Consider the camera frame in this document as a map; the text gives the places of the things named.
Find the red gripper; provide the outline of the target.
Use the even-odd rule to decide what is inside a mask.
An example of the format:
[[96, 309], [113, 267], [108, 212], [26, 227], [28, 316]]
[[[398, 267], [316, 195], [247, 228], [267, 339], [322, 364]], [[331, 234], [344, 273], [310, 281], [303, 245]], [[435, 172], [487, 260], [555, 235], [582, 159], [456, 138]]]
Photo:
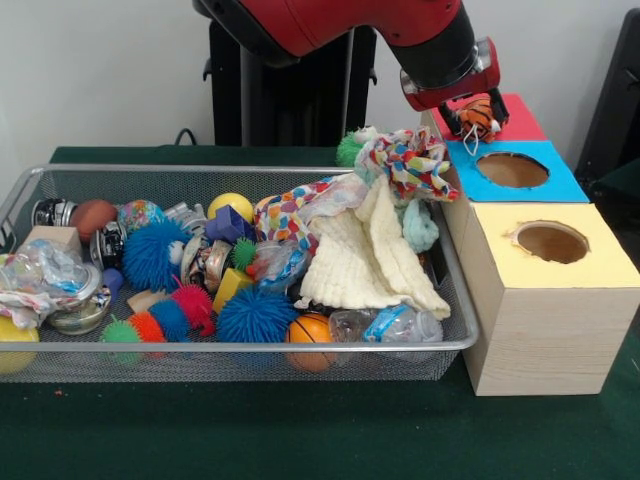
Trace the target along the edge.
[[409, 105], [418, 112], [438, 107], [447, 128], [455, 136], [459, 136], [463, 131], [461, 109], [452, 109], [448, 101], [488, 93], [493, 118], [498, 123], [507, 123], [509, 120], [509, 111], [498, 89], [500, 67], [492, 39], [479, 39], [474, 46], [473, 54], [474, 63], [461, 79], [435, 89], [419, 87], [404, 70], [400, 70], [401, 89]]

